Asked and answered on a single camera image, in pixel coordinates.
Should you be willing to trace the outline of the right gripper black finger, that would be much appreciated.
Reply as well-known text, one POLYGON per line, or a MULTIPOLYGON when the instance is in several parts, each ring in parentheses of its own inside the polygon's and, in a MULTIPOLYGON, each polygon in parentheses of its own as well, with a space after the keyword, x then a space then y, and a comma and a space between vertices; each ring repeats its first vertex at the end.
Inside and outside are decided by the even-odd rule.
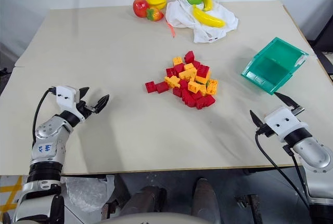
POLYGON ((251 116, 251 119, 252 119, 253 123, 255 124, 255 126, 257 128, 262 128, 262 126, 264 125, 263 122, 252 110, 250 110, 250 116, 251 116))
POLYGON ((274 92, 274 94, 287 106, 293 107, 293 109, 298 108, 298 104, 295 101, 293 101, 290 97, 278 92, 274 92))

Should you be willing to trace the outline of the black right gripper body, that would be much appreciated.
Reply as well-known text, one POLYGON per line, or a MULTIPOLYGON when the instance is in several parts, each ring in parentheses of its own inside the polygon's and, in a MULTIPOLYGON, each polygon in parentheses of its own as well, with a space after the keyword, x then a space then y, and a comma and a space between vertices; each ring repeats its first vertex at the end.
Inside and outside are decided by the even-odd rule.
POLYGON ((302 113, 304 108, 290 110, 287 107, 278 107, 264 118, 262 128, 257 128, 258 135, 270 137, 276 134, 279 138, 285 138, 296 129, 305 127, 305 124, 297 119, 297 115, 302 113))

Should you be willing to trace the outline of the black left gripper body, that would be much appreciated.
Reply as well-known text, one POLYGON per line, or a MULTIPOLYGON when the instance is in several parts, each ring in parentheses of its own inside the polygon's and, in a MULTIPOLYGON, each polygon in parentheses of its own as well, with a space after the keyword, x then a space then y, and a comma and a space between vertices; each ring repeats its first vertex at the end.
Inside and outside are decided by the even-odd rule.
POLYGON ((95 113, 94 107, 88 106, 85 101, 80 100, 76 105, 77 110, 83 115, 84 118, 88 118, 92 113, 95 113))

